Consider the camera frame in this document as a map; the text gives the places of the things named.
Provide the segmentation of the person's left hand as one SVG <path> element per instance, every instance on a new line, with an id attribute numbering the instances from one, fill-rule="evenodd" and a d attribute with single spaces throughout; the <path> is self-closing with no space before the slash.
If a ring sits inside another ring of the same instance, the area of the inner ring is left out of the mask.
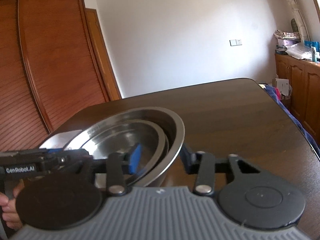
<path id="1" fill-rule="evenodd" d="M 24 188 L 24 183 L 19 182 L 13 189 L 13 198 L 9 199 L 8 196 L 1 193 L 1 208 L 3 211 L 2 218 L 6 225 L 14 230 L 20 230 L 23 226 L 20 217 L 16 211 L 16 198 Z"/>

